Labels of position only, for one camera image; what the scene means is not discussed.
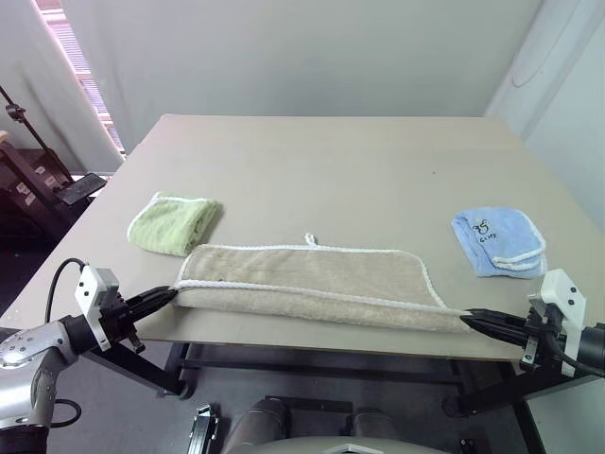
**white towel trim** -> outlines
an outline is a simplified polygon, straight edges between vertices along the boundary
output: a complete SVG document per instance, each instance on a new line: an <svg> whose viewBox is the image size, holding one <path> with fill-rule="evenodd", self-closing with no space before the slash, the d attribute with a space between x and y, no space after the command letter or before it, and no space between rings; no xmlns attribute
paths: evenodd
<svg viewBox="0 0 605 454"><path fill-rule="evenodd" d="M430 276L428 275L428 269L426 268L426 265L424 264L424 262L422 261L422 259L417 256L414 255L413 253L409 253L407 251L398 251L395 249L352 249L352 248L337 248L337 247L331 247L331 246L321 246L319 244L317 244L317 240L315 239L315 236L313 236L313 234L306 234L305 239L307 242L309 242L309 240L312 238L313 241L310 242L309 245L304 246L304 245L276 245L276 246L226 246L226 245L222 245L222 244L204 244L202 245L202 247L204 248L213 248L213 249L229 249L229 250L236 250L236 251L270 251L270 250L291 250L291 251L325 251L325 252L338 252L338 253L404 253L406 255L409 255L413 258L415 258L416 260L418 260L418 262L421 265L421 269L423 270L423 277L424 277L424 281L426 282L426 286L428 288L429 293L431 294L431 296L433 297L433 299L435 300L435 302L439 305L440 308L443 309L447 309L447 310L454 310L454 309L450 309L449 307L447 307L445 305L445 303L443 302L443 300L441 299L441 297L439 296L439 294L437 293L437 291L435 291L435 288L433 287L433 283L431 281ZM189 258L193 255L193 253L195 252L192 251L187 258L185 259L185 261L183 262L182 266L181 266L181 270L179 271L179 275L177 277L177 282L175 283L175 285L173 286L174 288L179 288L178 285L181 282L186 282L186 281L182 281L182 275L185 271L185 267L189 261ZM192 282L205 282L205 283L210 283L210 282L215 282L215 281L195 281L195 280L189 280ZM238 284L247 284L247 285L251 285L251 286L261 286L261 284L248 284L248 283L238 283Z"/></svg>
<svg viewBox="0 0 605 454"><path fill-rule="evenodd" d="M136 215L136 216L134 217L134 219L133 219L133 220L130 222L130 224L129 224L129 228L128 228L128 230L126 231L126 238L128 239L128 241L130 241L130 231L132 230L132 227L134 226L134 223L135 223L137 220L139 220L139 219L141 218L141 216L142 216L142 215L143 215L143 214L144 214L144 213L145 213L145 212L146 212L146 211L147 211L149 208L151 208L151 207L152 207L152 206L155 204L155 202L156 202L156 200L158 199L159 195L160 195L160 193L159 193L159 192L156 192L156 193L153 195L153 197L151 198L151 200L150 200L150 201L147 203L147 205L145 205L145 208L143 208L141 211L139 211L139 214L138 214L138 215Z"/></svg>
<svg viewBox="0 0 605 454"><path fill-rule="evenodd" d="M385 300L382 298L372 298L367 296L347 295L344 293L334 293L330 291L315 290L313 288L297 288L297 287L283 287L283 286L270 286L266 284L253 284L249 282L230 282L230 281L200 281L196 279L186 279L177 282L173 288L176 289L188 289L188 288L242 288L248 290L266 290L266 291L281 291L284 293L295 293L309 296L316 296L319 298L327 298L331 300L344 300L353 301L356 303L365 303L367 305L375 306L390 306L390 307L402 307L407 309L420 310L425 312L434 312L446 315L465 315L469 312L459 309L451 309L449 307L436 307L419 305L416 303L406 303L403 301Z"/></svg>
<svg viewBox="0 0 605 454"><path fill-rule="evenodd" d="M502 269L505 269L505 270L516 270L516 271L529 270L529 269L535 267L536 265L538 265L539 261L532 262L531 266L529 264L516 266L516 267L519 267L519 268L510 268L510 267L508 267L506 265L503 265L503 264L515 263L515 262L519 262L521 260L526 260L528 258L535 257L536 255L540 255L541 253L543 253L545 251L545 249L546 249L546 241L542 237L542 234L540 233L540 231L538 230L538 228L531 221L531 219L528 218L527 215L523 211L520 211L520 210L516 210L516 211L518 213L520 213L526 219L527 224L529 225L529 229L531 230L531 232L538 239L538 242L540 243L540 247L538 249L534 250L534 251L529 251L527 253L521 253L519 255L515 255L514 257L493 257L492 258L492 263L497 268L502 268Z"/></svg>

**window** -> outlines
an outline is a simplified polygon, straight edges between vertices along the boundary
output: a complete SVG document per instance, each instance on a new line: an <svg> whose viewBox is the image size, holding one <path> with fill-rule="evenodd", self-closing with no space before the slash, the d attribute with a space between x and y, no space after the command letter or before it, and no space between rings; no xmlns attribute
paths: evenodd
<svg viewBox="0 0 605 454"><path fill-rule="evenodd" d="M107 130L107 133L110 135L117 149L124 155L124 147L113 126L112 117L98 91L98 86L91 73L91 68L82 54L76 36L74 36L74 30L72 30L63 13L60 0L36 0L36 4L38 5L38 9L44 18L44 21L53 32L59 46L63 49L65 57L71 64L72 70L78 78L84 93L88 97L91 105L95 108L99 121Z"/></svg>

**printed logo on towel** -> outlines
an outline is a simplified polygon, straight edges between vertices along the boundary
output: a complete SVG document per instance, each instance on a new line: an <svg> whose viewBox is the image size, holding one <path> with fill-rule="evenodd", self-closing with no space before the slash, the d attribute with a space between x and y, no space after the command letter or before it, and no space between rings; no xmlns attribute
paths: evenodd
<svg viewBox="0 0 605 454"><path fill-rule="evenodd" d="M489 239L496 238L496 234L487 235L487 233L490 231L490 226L488 225L488 221L486 219L483 219L480 224L474 225L473 230L476 230L480 235L484 235L479 239L479 243L484 243Z"/></svg>

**towel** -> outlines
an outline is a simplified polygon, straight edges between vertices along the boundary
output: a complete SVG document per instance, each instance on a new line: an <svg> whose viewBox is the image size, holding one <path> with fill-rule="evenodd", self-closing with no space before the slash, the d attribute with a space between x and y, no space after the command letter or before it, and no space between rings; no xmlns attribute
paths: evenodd
<svg viewBox="0 0 605 454"><path fill-rule="evenodd" d="M469 332L423 261L394 250L308 245L198 246L174 284L177 306L333 323Z"/></svg>
<svg viewBox="0 0 605 454"><path fill-rule="evenodd" d="M481 207L459 212L452 227L479 277L532 279L546 272L546 243L521 211Z"/></svg>
<svg viewBox="0 0 605 454"><path fill-rule="evenodd" d="M154 253L187 256L201 241L218 202L158 192L132 220L127 237Z"/></svg>

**robotic arm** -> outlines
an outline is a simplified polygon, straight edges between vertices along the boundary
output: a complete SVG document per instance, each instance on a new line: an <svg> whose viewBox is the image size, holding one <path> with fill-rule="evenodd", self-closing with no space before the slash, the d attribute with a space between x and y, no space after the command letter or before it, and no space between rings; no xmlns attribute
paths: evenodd
<svg viewBox="0 0 605 454"><path fill-rule="evenodd" d="M83 315L65 317L12 334L0 344L0 453L44 453L52 427L59 373L78 356L106 351L129 339L136 353L145 346L134 323L165 306L175 289L158 287L125 301L110 270L83 267L76 299Z"/></svg>
<svg viewBox="0 0 605 454"><path fill-rule="evenodd" d="M563 270L549 271L540 291L528 296L526 318L488 309L471 309L461 319L476 331L525 349L520 367L543 365L561 374L605 376L605 324L584 326L586 299Z"/></svg>

